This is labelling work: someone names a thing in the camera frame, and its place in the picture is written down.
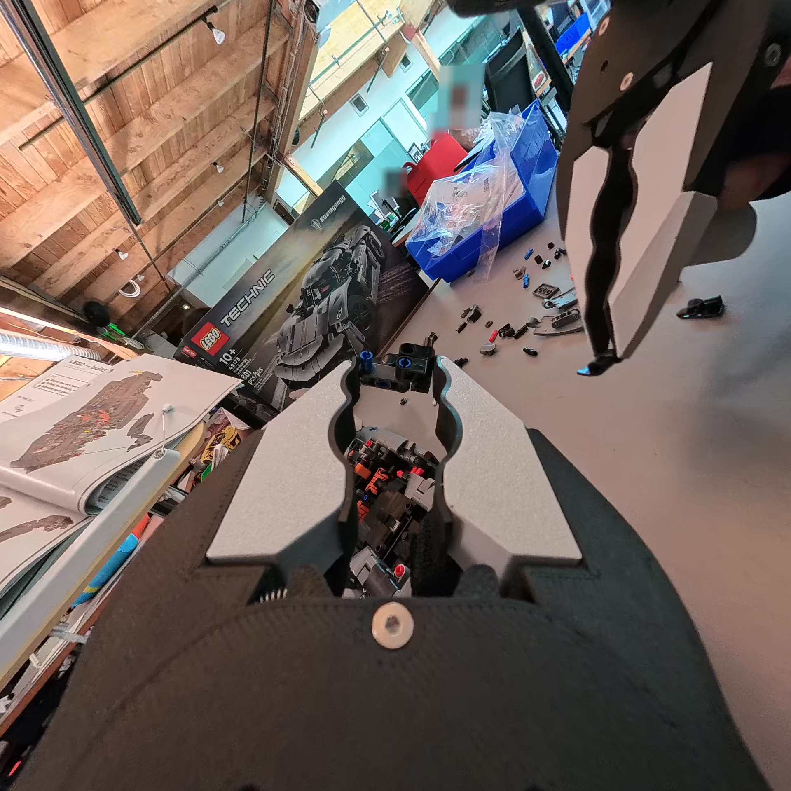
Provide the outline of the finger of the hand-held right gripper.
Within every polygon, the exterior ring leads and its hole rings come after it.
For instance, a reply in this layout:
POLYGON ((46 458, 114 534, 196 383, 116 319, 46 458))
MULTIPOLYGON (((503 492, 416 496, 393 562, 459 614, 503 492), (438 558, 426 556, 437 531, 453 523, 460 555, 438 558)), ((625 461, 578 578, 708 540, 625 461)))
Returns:
POLYGON ((618 274, 618 153, 593 146, 573 164, 564 242, 592 365, 615 365, 610 296, 618 274))
POLYGON ((713 64, 675 85, 638 133, 631 158, 637 198, 618 243, 608 293, 615 353, 637 350, 679 281, 717 210, 717 199, 685 187, 713 64))

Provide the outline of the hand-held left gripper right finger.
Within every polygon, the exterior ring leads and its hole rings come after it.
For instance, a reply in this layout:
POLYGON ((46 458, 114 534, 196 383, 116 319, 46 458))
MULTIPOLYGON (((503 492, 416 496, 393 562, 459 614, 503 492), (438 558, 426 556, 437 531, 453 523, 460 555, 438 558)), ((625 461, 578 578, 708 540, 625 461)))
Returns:
POLYGON ((578 541, 524 422, 444 355, 434 359, 437 469, 429 522, 414 545, 412 594, 447 597, 487 566, 508 587, 524 565, 578 566, 578 541))

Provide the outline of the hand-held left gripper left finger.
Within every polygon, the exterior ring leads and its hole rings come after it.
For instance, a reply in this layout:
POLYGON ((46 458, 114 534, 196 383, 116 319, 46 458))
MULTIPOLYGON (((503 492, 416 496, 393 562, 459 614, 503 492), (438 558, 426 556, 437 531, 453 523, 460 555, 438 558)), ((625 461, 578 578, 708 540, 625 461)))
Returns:
POLYGON ((268 423, 206 550, 206 576, 243 579, 246 598, 264 580, 313 568, 341 598, 358 538, 353 472, 344 449, 354 436, 359 375, 339 363, 268 423))

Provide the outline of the grey orange lego car model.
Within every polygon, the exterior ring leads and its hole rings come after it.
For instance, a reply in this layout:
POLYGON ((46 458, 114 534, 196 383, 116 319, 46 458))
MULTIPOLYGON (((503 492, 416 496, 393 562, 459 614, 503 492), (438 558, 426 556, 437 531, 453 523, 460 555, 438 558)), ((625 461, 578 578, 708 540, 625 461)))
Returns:
POLYGON ((414 544, 433 505, 440 461, 391 430, 361 427, 346 450, 358 539, 344 597, 410 595, 414 544))

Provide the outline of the small black lego subassembly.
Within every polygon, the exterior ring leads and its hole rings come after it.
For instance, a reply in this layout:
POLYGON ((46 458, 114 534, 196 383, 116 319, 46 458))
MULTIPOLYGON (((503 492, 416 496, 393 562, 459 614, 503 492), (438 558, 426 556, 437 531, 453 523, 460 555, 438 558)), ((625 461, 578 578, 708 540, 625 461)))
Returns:
POLYGON ((358 356, 360 383, 380 390, 406 393, 427 393, 436 359, 434 343, 438 336, 431 332, 423 344, 403 343, 397 353, 376 358, 370 351, 358 356))

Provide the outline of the scattered loose lego pieces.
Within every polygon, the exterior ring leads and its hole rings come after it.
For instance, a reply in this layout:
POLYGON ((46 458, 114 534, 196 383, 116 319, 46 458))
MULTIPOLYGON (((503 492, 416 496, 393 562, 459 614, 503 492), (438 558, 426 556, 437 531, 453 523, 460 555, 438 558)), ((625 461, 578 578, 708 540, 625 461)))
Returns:
MULTIPOLYGON (((534 256, 534 248, 529 248, 524 256, 524 262, 533 261, 535 266, 540 267, 541 271, 550 268, 553 260, 557 260, 566 254, 564 248, 554 248, 550 245, 549 249, 554 249, 554 259, 549 259, 545 255, 534 256)), ((582 320, 582 311, 577 296, 576 285, 573 283, 573 276, 569 276, 571 287, 563 290, 560 286, 547 282, 536 282, 536 287, 530 291, 531 271, 529 267, 523 265, 513 269, 513 277, 521 283, 523 291, 532 294, 538 302, 536 307, 544 309, 545 313, 540 316, 530 316, 522 325, 515 328, 511 323, 505 323, 499 329, 494 329, 488 341, 482 345, 480 354, 492 356, 497 351, 498 339, 519 340, 531 332, 535 337, 554 338, 574 335, 585 331, 582 320)), ((693 298, 677 311, 677 318, 682 321, 709 321, 719 319, 725 314, 726 305, 721 295, 708 298, 693 298)), ((456 329, 457 334, 480 321, 482 317, 481 306, 473 303, 460 314, 461 323, 456 329)), ((608 347, 604 352, 595 353, 595 357, 601 355, 617 356, 616 351, 608 347)))

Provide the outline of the dark lego set box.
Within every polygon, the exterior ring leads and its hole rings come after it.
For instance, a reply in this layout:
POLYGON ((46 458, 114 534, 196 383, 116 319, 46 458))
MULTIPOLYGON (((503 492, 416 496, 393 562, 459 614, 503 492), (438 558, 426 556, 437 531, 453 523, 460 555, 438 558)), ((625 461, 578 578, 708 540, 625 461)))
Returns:
POLYGON ((429 291, 334 181, 186 331, 175 359, 240 379, 274 417, 344 359, 381 355, 429 291))

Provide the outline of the lego instruction booklet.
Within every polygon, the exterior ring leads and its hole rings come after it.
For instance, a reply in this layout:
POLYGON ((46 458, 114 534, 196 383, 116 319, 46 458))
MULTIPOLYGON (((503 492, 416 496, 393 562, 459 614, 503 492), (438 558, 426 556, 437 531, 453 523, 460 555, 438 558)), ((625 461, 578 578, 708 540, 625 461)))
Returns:
POLYGON ((240 383, 146 354, 3 421, 2 596, 84 529, 147 460, 202 425, 240 383))

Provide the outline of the person's right hand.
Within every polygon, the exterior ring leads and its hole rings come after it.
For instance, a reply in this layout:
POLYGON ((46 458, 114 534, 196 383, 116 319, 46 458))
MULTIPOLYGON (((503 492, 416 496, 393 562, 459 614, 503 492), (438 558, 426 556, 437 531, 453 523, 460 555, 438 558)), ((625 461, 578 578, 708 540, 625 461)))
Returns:
POLYGON ((748 203, 789 192, 789 142, 742 142, 725 171, 718 209, 740 210, 748 203))

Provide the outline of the red bag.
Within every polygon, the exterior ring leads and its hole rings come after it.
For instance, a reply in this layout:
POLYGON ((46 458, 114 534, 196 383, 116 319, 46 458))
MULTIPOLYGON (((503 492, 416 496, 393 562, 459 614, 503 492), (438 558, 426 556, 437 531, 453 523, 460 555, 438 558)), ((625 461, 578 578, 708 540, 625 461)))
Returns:
POLYGON ((457 166, 467 161, 468 154, 448 131, 433 137, 418 162, 408 161, 402 166, 407 193, 422 206, 432 184, 455 175, 457 166))

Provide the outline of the silver ventilation duct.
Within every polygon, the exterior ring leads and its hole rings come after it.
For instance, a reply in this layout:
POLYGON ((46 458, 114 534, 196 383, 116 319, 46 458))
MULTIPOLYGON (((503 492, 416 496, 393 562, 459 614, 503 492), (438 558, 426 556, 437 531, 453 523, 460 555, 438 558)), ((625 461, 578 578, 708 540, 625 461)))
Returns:
POLYGON ((89 348, 43 340, 1 331, 1 356, 60 362, 76 356, 90 361, 101 361, 101 355, 89 348))

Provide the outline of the metal ceiling rail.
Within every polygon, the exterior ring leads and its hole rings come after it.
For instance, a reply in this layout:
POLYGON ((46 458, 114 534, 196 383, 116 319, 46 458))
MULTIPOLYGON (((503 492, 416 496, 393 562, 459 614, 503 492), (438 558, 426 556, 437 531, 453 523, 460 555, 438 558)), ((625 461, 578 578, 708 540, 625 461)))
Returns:
POLYGON ((143 220, 33 4, 2 1, 1 12, 124 220, 135 231, 143 220))

